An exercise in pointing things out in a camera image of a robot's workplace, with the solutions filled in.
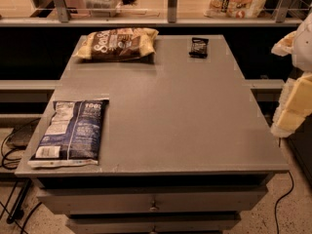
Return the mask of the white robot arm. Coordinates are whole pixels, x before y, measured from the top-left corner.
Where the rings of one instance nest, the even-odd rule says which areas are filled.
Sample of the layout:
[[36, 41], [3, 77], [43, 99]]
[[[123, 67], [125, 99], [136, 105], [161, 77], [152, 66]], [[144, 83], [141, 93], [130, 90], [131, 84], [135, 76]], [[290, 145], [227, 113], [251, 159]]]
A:
[[284, 84], [271, 126], [273, 136], [289, 137], [312, 114], [312, 15], [276, 43], [271, 53], [291, 55], [298, 76], [289, 77]]

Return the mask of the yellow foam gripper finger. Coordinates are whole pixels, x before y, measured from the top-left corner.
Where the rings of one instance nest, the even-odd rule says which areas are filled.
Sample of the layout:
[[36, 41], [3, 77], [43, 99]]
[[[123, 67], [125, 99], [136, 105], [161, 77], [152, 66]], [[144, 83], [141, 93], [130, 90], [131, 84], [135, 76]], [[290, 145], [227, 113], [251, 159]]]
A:
[[274, 137], [289, 137], [312, 114], [312, 73], [297, 79], [289, 78], [279, 98], [273, 116], [271, 133]]
[[291, 55], [293, 53], [293, 40], [295, 34], [295, 31], [287, 34], [284, 38], [282, 38], [278, 43], [273, 46], [273, 48], [271, 49], [271, 53], [280, 57]]

